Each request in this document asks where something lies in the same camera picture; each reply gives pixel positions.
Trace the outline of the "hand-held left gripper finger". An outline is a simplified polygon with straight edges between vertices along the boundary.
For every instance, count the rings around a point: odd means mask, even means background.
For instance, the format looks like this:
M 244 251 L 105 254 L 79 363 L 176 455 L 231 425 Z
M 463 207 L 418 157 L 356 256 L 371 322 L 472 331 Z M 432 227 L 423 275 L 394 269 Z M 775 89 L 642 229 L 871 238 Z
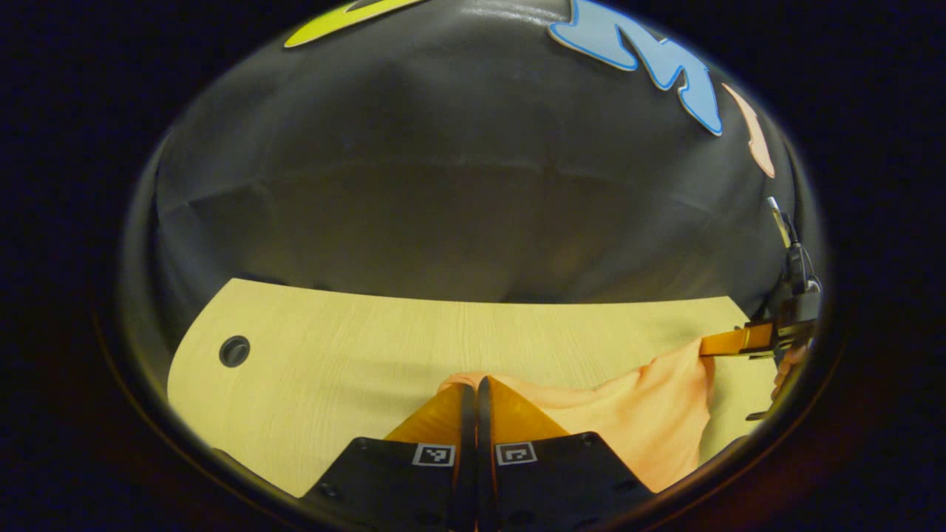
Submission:
M 652 499 L 598 432 L 568 432 L 497 378 L 477 385 L 477 532 L 597 532 Z
M 356 437 L 305 493 L 342 532 L 474 532 L 477 415 L 452 383 L 387 437 Z

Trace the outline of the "light orange T-shirt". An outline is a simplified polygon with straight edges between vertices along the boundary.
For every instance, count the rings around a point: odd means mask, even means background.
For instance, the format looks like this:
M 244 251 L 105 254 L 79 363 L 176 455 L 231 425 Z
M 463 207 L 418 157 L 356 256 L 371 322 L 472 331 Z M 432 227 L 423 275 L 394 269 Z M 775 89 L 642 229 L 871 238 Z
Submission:
M 710 420 L 714 366 L 691 341 L 650 363 L 591 389 L 556 388 L 506 375 L 459 372 L 439 385 L 500 390 L 507 420 L 497 422 L 500 443 L 595 432 L 649 491 L 664 491 L 699 464 Z

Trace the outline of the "black backdrop cloth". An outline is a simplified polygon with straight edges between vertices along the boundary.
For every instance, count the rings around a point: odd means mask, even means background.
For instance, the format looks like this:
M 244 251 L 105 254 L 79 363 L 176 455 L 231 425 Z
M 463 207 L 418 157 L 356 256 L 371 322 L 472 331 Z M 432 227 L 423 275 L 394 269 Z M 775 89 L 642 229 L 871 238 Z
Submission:
M 357 4 L 277 35 L 166 129 L 123 233 L 125 330 L 169 355 L 231 279 L 396 299 L 727 296 L 773 316 L 823 211 L 765 100 L 604 0 Z

